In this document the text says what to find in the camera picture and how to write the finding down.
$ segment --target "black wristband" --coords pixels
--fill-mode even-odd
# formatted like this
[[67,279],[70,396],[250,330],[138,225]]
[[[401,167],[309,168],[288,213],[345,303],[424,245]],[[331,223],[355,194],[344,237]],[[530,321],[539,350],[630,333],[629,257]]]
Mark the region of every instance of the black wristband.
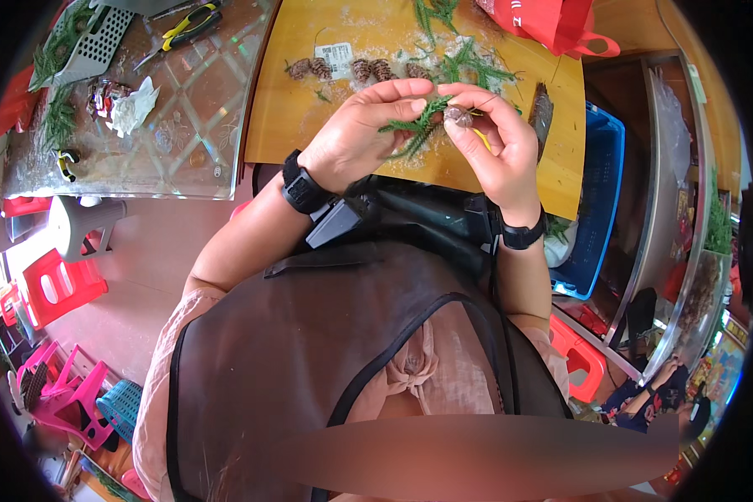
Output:
[[502,220],[502,238],[505,242],[505,246],[511,249],[522,250],[532,246],[532,244],[541,238],[544,229],[547,225],[547,216],[543,212],[543,205],[541,206],[541,213],[538,217],[538,222],[535,226],[527,228],[526,226],[507,226]]
[[335,195],[321,188],[307,170],[299,166],[299,154],[301,150],[296,149],[284,160],[282,196],[293,206],[293,209],[304,215],[310,215]]

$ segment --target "pink floor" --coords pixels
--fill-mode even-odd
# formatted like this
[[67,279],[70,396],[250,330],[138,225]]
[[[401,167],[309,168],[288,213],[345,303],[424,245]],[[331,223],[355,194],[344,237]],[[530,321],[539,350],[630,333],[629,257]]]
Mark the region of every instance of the pink floor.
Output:
[[[96,259],[109,292],[46,326],[47,335],[67,353],[77,343],[93,364],[102,359],[118,377],[142,384],[156,338],[181,299],[195,258],[232,210],[251,199],[247,180],[236,199],[124,199],[128,216],[111,235],[113,251]],[[19,276],[53,247],[43,231],[9,249],[11,275]]]

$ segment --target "pink shirt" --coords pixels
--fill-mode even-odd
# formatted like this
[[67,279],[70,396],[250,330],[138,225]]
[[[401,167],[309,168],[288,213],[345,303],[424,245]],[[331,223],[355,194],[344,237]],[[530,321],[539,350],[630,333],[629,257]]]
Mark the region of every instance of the pink shirt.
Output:
[[[162,328],[153,350],[151,367],[142,390],[132,453],[142,483],[151,498],[159,502],[173,500],[165,449],[172,352],[181,329],[208,311],[224,295],[219,289],[202,287],[182,298]],[[363,388],[346,422],[377,418],[385,398],[405,390],[418,399],[425,415],[500,412],[496,381],[477,336],[458,336],[458,333],[473,330],[461,304],[453,302],[440,308]],[[522,333],[538,350],[563,398],[568,399],[566,360],[552,348],[545,332],[538,328],[524,328]]]

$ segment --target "blue plastic basket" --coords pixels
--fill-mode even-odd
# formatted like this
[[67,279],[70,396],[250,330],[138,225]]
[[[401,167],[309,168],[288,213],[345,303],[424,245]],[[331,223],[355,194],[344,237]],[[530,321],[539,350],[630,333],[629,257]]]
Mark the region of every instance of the blue plastic basket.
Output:
[[586,101],[585,163],[577,236],[569,259],[549,269],[554,292],[581,300],[591,296],[617,213],[624,159],[625,126]]
[[142,387],[131,380],[120,380],[95,402],[100,413],[111,423],[117,434],[129,443],[134,437],[136,414],[140,410]]

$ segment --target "hand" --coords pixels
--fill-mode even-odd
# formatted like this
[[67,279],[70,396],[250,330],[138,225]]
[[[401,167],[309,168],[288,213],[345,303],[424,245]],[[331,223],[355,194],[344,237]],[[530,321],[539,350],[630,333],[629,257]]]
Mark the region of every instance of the hand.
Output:
[[441,95],[453,94],[450,105],[477,108],[474,128],[488,139],[491,151],[470,128],[445,120],[452,143],[477,175],[482,190],[502,209],[506,225],[532,228],[538,223],[541,202],[535,186],[538,140],[535,132],[507,101],[481,87],[466,84],[438,86]]
[[653,379],[652,387],[657,389],[667,383],[678,366],[683,366],[683,362],[677,357],[672,357],[669,361],[665,362],[664,366],[661,366],[661,369],[658,371],[658,375]]
[[388,119],[416,120],[426,100],[404,99],[433,91],[426,79],[390,80],[349,97],[298,158],[322,188],[342,195],[353,182],[377,170],[409,137],[378,133]]

